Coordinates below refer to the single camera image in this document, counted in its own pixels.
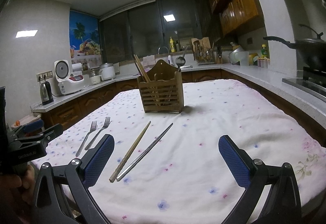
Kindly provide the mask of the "person's left hand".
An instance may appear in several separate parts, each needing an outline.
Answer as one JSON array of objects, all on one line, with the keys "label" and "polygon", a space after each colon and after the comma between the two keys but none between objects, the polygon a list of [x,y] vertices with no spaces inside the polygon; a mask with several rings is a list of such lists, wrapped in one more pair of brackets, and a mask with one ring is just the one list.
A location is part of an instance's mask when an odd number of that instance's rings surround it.
[{"label": "person's left hand", "polygon": [[32,165],[26,167],[23,178],[17,175],[1,175],[1,205],[14,210],[19,204],[30,205],[35,188],[35,170]]}]

